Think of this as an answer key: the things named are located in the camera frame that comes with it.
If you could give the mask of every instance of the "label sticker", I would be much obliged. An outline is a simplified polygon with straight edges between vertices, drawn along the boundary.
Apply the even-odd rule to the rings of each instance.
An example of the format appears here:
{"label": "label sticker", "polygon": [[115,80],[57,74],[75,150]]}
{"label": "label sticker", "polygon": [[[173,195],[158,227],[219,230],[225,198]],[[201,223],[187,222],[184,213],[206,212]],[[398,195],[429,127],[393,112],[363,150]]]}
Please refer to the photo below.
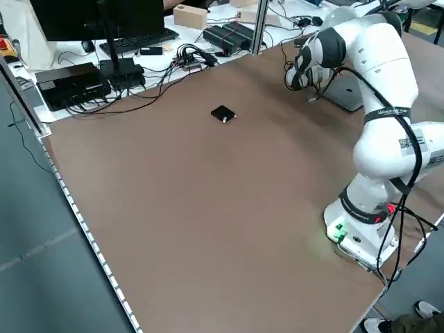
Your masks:
{"label": "label sticker", "polygon": [[425,166],[426,168],[430,167],[436,167],[437,165],[440,165],[444,162],[444,149],[441,149],[439,151],[432,151],[432,154],[430,154],[430,161]]}
{"label": "label sticker", "polygon": [[41,90],[53,89],[56,87],[53,81],[39,83],[39,86]]}
{"label": "label sticker", "polygon": [[[428,151],[429,147],[427,145],[427,142],[425,141],[424,135],[422,133],[422,130],[414,130],[413,133],[415,133],[416,139],[418,140],[419,147],[421,148],[422,152]],[[401,154],[402,156],[412,155],[415,153],[413,150],[413,145],[411,144],[411,141],[408,137],[405,139],[399,139],[401,148]]]}

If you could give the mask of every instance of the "white robotic arm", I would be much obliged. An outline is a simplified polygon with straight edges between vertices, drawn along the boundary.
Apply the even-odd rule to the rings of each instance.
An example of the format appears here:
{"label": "white robotic arm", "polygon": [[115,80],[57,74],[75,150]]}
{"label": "white robotic arm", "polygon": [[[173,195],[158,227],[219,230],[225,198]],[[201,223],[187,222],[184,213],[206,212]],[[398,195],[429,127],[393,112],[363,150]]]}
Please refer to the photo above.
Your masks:
{"label": "white robotic arm", "polygon": [[405,190],[402,185],[416,163],[412,143],[394,116],[403,117],[417,137],[422,154],[418,179],[444,163],[444,123],[410,122],[418,86],[400,34],[400,20],[390,12],[327,28],[307,40],[285,78],[287,87],[299,90],[325,81],[331,69],[348,61],[393,106],[359,82],[366,116],[353,151],[358,174],[324,213],[327,236],[373,268],[378,257],[380,265],[398,246],[388,204]]}

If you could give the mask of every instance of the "table leg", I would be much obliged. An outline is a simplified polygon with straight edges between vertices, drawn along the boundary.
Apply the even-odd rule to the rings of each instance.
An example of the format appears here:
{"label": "table leg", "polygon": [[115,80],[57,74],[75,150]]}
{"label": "table leg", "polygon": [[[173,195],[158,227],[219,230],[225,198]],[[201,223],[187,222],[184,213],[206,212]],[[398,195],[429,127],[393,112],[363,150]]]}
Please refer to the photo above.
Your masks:
{"label": "table leg", "polygon": [[441,36],[441,31],[443,30],[444,26],[444,9],[441,9],[441,18],[439,19],[438,23],[438,31],[436,32],[435,40],[433,41],[433,44],[437,45],[439,41],[439,37]]}
{"label": "table leg", "polygon": [[408,33],[409,30],[410,30],[410,25],[411,25],[411,19],[412,19],[412,17],[413,17],[413,12],[414,12],[414,10],[410,8],[410,9],[409,9],[409,16],[407,16],[407,19],[405,20],[405,23],[404,23],[404,31],[405,31],[406,33]]}

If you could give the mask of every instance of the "metal frame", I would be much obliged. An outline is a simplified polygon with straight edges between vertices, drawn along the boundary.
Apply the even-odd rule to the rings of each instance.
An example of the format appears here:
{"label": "metal frame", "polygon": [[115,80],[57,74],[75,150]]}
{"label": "metal frame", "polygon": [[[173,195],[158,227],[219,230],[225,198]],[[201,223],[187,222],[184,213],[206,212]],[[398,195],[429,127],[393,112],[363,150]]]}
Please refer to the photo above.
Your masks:
{"label": "metal frame", "polygon": [[4,84],[8,90],[9,95],[14,101],[17,108],[23,113],[26,122],[31,130],[38,138],[46,137],[51,134],[48,126],[45,126],[34,111],[33,106],[29,103],[28,98],[20,87],[19,83],[13,76],[8,64],[0,57],[0,82]]}
{"label": "metal frame", "polygon": [[[438,41],[439,41],[439,37],[441,36],[441,31],[443,30],[444,27],[444,8],[431,4],[427,6],[428,8],[434,9],[434,10],[439,10],[441,11],[441,18],[439,19],[439,23],[438,23],[438,31],[436,32],[436,36],[435,36],[435,40],[433,41],[433,44],[437,45]],[[418,10],[409,9],[409,15],[407,16],[407,19],[405,20],[404,23],[404,31],[406,33],[408,33],[410,31],[410,25],[411,25],[411,20],[413,19],[413,16],[416,14]]]}
{"label": "metal frame", "polygon": [[257,3],[255,31],[253,33],[253,46],[251,48],[251,54],[254,56],[257,56],[261,49],[265,29],[266,12],[269,2],[270,0],[259,0]]}

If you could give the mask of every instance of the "person's foot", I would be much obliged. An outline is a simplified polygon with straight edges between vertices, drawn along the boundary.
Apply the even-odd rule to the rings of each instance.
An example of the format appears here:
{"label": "person's foot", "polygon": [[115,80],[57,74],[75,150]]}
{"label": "person's foot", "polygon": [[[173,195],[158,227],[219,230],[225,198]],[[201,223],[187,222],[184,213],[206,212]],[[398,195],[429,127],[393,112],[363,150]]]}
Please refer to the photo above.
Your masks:
{"label": "person's foot", "polygon": [[390,333],[391,321],[385,321],[378,318],[366,318],[359,326],[364,333]]}
{"label": "person's foot", "polygon": [[433,305],[424,302],[423,300],[419,300],[413,305],[413,308],[415,309],[417,315],[421,317],[422,319],[427,319],[432,317],[434,314],[440,314],[441,311],[439,311],[437,308],[435,308]]}

